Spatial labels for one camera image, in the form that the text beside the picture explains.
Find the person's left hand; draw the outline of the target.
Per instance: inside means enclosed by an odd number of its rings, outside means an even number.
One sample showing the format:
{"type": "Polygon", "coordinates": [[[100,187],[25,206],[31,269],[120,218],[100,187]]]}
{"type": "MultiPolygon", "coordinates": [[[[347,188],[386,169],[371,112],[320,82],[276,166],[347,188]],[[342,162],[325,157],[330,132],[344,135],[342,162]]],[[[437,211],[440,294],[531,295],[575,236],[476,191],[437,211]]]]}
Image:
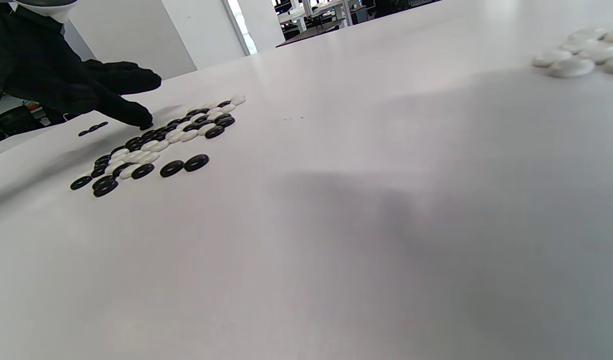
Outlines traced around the person's left hand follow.
{"type": "Polygon", "coordinates": [[[136,63],[82,60],[65,39],[76,0],[0,0],[0,94],[80,116],[99,112],[129,126],[153,125],[126,95],[154,91],[161,76],[136,63]]]}

